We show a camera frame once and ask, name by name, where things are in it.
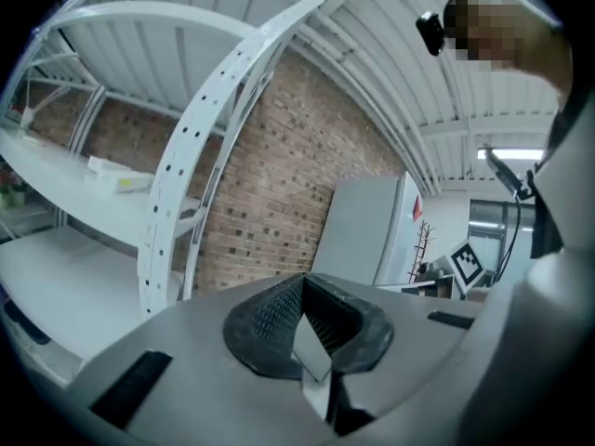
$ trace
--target black headset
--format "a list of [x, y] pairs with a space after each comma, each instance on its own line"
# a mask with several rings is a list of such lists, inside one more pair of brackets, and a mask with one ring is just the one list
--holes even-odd
[[416, 26], [430, 54], [440, 55], [444, 48], [444, 28], [438, 14], [427, 11], [417, 19]]

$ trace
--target white refrigerator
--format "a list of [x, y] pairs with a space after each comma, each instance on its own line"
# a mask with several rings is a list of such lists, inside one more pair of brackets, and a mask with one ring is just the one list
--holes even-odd
[[311, 272], [367, 285], [409, 282], [422, 212], [408, 173], [339, 181]]

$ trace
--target white shelf board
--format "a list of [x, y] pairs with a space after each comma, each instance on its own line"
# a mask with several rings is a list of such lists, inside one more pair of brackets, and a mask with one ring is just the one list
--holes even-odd
[[[143, 322], [136, 258], [70, 227], [0, 245], [0, 283], [39, 329], [84, 361]], [[178, 291], [172, 274], [170, 304]]]
[[[133, 246], [140, 246], [146, 229], [149, 191], [102, 195], [88, 178], [96, 177], [87, 158], [15, 129], [0, 130], [0, 155], [29, 185], [54, 205], [91, 228]], [[186, 199], [183, 209], [198, 205]]]

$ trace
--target fluorescent light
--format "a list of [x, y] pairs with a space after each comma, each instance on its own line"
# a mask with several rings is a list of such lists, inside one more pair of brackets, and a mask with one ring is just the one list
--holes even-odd
[[504, 225], [498, 225], [497, 223], [488, 223], [487, 221], [470, 221], [469, 224], [472, 227], [480, 227], [480, 228], [495, 228], [495, 229], [504, 229]]
[[[494, 154], [502, 160], [541, 160], [543, 151], [541, 149], [494, 149]], [[477, 158], [485, 159], [485, 150], [478, 150]]]

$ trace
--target person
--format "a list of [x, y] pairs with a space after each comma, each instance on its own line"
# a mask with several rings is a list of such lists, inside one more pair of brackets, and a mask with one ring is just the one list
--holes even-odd
[[[576, 36], [528, 0], [448, 0], [443, 12], [446, 47], [457, 59], [479, 61], [490, 71], [513, 70], [547, 81], [558, 93], [559, 112], [539, 170], [562, 143], [583, 107], [590, 81], [576, 71], [590, 57], [571, 45]], [[531, 258], [557, 252], [562, 239], [538, 192]]]
[[572, 52], [563, 27], [527, 0], [448, 0], [444, 36], [459, 59], [488, 61], [491, 70], [538, 76], [563, 108], [572, 87]]

